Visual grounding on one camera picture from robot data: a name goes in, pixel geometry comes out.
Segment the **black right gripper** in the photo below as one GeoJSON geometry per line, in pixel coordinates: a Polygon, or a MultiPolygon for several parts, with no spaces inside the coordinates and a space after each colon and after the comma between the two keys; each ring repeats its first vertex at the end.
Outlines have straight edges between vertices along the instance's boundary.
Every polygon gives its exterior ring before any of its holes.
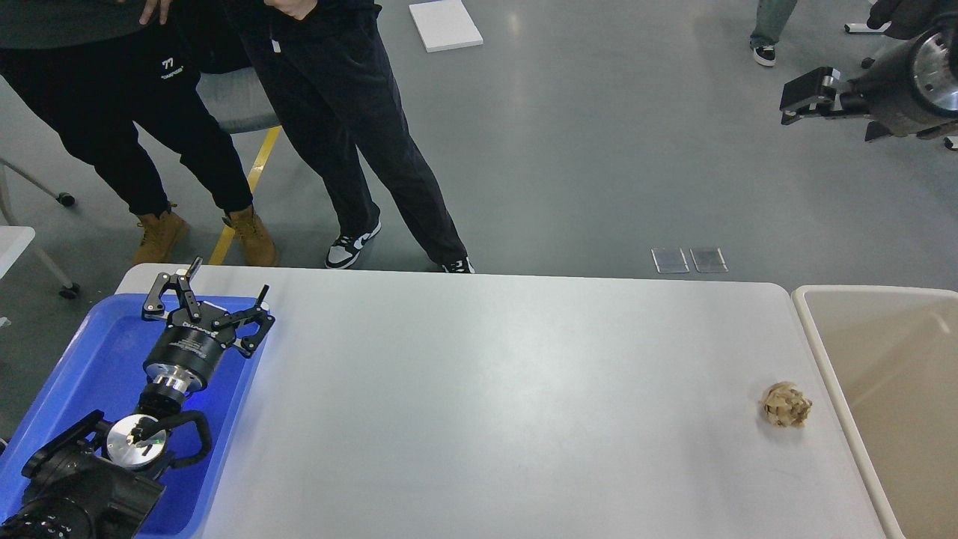
{"type": "Polygon", "coordinates": [[[867,143],[956,134],[956,17],[880,55],[851,82],[820,66],[784,85],[781,125],[804,118],[869,120],[867,143]]]}

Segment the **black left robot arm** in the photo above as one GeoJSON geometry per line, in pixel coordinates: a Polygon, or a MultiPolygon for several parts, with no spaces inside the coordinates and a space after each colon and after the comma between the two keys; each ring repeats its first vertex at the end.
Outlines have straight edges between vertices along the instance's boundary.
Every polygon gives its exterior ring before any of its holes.
{"type": "Polygon", "coordinates": [[[93,307],[2,455],[4,538],[189,538],[276,318],[191,287],[201,259],[93,307]]]}

